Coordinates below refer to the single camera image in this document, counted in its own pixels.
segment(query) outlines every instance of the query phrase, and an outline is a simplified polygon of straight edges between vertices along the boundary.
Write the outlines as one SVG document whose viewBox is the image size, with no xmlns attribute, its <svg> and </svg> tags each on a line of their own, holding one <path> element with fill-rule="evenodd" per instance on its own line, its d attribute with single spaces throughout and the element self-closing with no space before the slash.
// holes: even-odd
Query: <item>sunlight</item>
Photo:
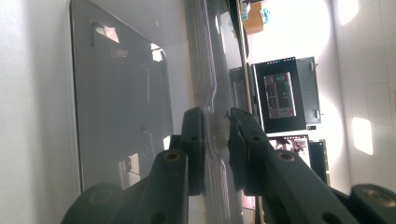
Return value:
<svg viewBox="0 0 396 224">
<path fill-rule="evenodd" d="M 339 19 L 342 25 L 351 21 L 359 11 L 358 0 L 338 1 Z"/>
<path fill-rule="evenodd" d="M 371 122 L 368 119 L 352 119 L 353 144 L 356 149 L 373 155 Z"/>
</svg>

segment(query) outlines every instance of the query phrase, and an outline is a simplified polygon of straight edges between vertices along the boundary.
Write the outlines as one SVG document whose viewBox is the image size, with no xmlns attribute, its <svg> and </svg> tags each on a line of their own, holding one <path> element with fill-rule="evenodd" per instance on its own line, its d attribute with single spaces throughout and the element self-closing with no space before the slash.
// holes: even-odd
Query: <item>computer monitor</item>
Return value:
<svg viewBox="0 0 396 224">
<path fill-rule="evenodd" d="M 269 140 L 274 149 L 295 152 L 311 167 L 308 134 L 273 136 L 269 137 Z"/>
</svg>

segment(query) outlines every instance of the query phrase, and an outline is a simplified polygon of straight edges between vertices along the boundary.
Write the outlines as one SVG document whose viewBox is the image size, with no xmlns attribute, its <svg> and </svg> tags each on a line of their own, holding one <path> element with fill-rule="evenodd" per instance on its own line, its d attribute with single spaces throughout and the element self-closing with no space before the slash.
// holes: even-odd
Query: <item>white wall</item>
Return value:
<svg viewBox="0 0 396 224">
<path fill-rule="evenodd" d="M 343 99 L 330 0 L 266 0 L 271 12 L 264 31 L 248 36 L 250 63 L 314 56 L 322 124 L 310 137 L 327 140 L 332 187 L 350 191 Z"/>
<path fill-rule="evenodd" d="M 68 3 L 0 7 L 1 223 L 60 223 L 79 194 Z"/>
<path fill-rule="evenodd" d="M 352 183 L 396 190 L 396 1 L 338 0 L 334 8 Z M 354 131 L 354 118 L 371 132 Z M 355 146 L 365 135 L 373 155 Z"/>
</svg>

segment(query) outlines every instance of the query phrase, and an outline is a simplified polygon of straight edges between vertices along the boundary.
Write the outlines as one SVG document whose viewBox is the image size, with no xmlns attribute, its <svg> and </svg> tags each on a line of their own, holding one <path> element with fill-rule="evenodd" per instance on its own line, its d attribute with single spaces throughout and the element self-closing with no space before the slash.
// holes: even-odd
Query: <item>screw hole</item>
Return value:
<svg viewBox="0 0 396 224">
<path fill-rule="evenodd" d="M 322 215 L 322 218 L 326 223 L 329 223 L 329 224 L 341 224 L 340 219 L 331 213 L 324 213 Z"/>
<path fill-rule="evenodd" d="M 165 155 L 165 159 L 167 161 L 178 161 L 178 159 L 180 159 L 180 156 L 176 152 L 170 152 Z"/>
<path fill-rule="evenodd" d="M 277 156 L 282 160 L 282 161 L 294 161 L 294 157 L 290 155 L 289 153 L 284 153 L 281 152 L 277 154 Z"/>
<path fill-rule="evenodd" d="M 156 213 L 150 216 L 149 223 L 150 224 L 161 224 L 166 220 L 166 215 L 163 213 Z"/>
</svg>

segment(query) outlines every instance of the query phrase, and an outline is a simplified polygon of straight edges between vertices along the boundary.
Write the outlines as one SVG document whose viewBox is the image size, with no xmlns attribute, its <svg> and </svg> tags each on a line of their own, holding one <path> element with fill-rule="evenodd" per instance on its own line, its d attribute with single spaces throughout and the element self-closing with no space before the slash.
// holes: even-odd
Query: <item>metal pole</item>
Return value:
<svg viewBox="0 0 396 224">
<path fill-rule="evenodd" d="M 236 8 L 238 12 L 238 23 L 239 23 L 239 37 L 241 39 L 241 56 L 242 56 L 242 67 L 244 68 L 244 75 L 245 75 L 245 87 L 246 87 L 246 94 L 247 94 L 247 110 L 248 112 L 252 113 L 252 106 L 251 106 L 251 96 L 250 96 L 250 85 L 249 85 L 249 78 L 248 78 L 248 66 L 247 66 L 247 54 L 246 54 L 246 46 L 245 46 L 245 35 L 244 35 L 244 24 L 242 23 L 241 18 L 241 0 L 236 0 Z"/>
</svg>

